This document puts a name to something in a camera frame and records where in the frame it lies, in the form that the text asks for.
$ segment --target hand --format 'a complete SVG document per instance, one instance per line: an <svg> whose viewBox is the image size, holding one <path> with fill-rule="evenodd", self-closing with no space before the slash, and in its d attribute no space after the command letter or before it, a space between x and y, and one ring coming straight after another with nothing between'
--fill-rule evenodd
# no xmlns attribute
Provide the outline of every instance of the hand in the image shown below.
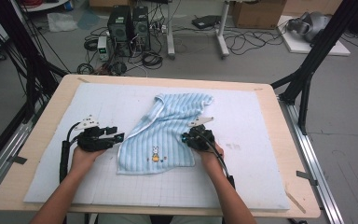
<svg viewBox="0 0 358 224"><path fill-rule="evenodd" d="M92 164L95 162L97 157L102 155L104 152L105 150L88 152L80 147L76 147L72 157L72 165L69 174L73 173L83 177L91 169Z"/></svg>
<svg viewBox="0 0 358 224"><path fill-rule="evenodd" d="M217 143L214 143L214 147L217 149L222 159L224 159L225 151L219 145L217 145ZM212 148L210 148L209 151L197 150L197 152L200 154L202 165L208 174L210 172L215 172L215 171L221 171L223 173L220 161L217 159Z"/></svg>

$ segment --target white board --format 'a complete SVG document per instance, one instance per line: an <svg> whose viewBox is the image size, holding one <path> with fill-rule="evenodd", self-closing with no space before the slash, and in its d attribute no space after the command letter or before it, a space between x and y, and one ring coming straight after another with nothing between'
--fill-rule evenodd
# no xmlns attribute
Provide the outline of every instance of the white board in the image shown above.
<svg viewBox="0 0 358 224"><path fill-rule="evenodd" d="M61 143L69 128L88 115L100 127L118 126L129 133L148 112L159 93L202 92L213 96L203 116L225 150L228 171L237 192L251 209L285 210L289 203L259 107L251 91L164 88L131 85L81 84L57 127L24 201L43 203L59 184ZM159 175L118 175L118 145L97 159L77 191L74 203L219 207L213 184L194 152L194 167L174 168Z"/></svg>
<svg viewBox="0 0 358 224"><path fill-rule="evenodd" d="M278 21L278 24L283 24L289 20L293 19L291 16L281 16ZM289 49L291 53L310 53L311 47L310 43L305 41L305 39L298 35L295 31L286 31L283 27L278 27L280 33L283 33L283 41L286 47ZM328 55L335 55L335 56L350 56L351 53L339 42L335 44L335 46L330 50Z"/></svg>

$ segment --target table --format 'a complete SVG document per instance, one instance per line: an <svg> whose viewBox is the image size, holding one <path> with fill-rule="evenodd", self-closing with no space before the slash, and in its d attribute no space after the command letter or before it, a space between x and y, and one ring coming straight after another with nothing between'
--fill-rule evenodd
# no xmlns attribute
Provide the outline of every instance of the table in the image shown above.
<svg viewBox="0 0 358 224"><path fill-rule="evenodd" d="M81 75L68 75L62 80L41 118L34 126L32 133L19 154L19 156L28 159L28 161L23 165L13 163L0 186L0 210L35 211L41 207L41 203L24 203L22 200L34 178L34 171L40 158L52 138L62 115L75 95L77 87L85 82L254 91L263 112L270 142L274 148L291 208L283 212L253 211L253 215L256 217L318 217L320 215L320 208L316 202L309 180L296 176L296 171L304 172L304 168L276 95L270 85L204 80ZM222 214L220 209L106 206L94 204L73 204L69 211L191 216L221 216Z"/></svg>

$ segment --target towel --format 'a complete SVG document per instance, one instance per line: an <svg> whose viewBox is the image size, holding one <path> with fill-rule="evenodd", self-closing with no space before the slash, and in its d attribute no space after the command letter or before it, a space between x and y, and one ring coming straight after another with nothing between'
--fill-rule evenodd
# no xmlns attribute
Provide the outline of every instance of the towel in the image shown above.
<svg viewBox="0 0 358 224"><path fill-rule="evenodd" d="M178 166L194 166L191 149L181 140L188 123L213 100L203 93L159 94L118 151L118 174L159 174Z"/></svg>

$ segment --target wooden table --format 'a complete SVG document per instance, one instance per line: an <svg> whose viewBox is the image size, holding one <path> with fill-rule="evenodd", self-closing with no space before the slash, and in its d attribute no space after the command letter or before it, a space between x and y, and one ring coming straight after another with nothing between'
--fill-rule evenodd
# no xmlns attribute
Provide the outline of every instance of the wooden table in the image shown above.
<svg viewBox="0 0 358 224"><path fill-rule="evenodd" d="M320 208L309 180L296 176L305 172L296 146L283 117L273 89L268 84L182 80L143 77L66 76L48 103L41 118L24 144L19 156L28 159L13 163L0 186L0 210L36 211L41 203L24 203L23 198L34 178L34 172L47 148L67 106L81 83L127 84L140 86L188 87L221 90L254 91L257 95L270 142L282 175L290 210L284 212L252 212L256 217L318 217ZM70 212L221 216L220 209L141 207L73 204Z"/></svg>

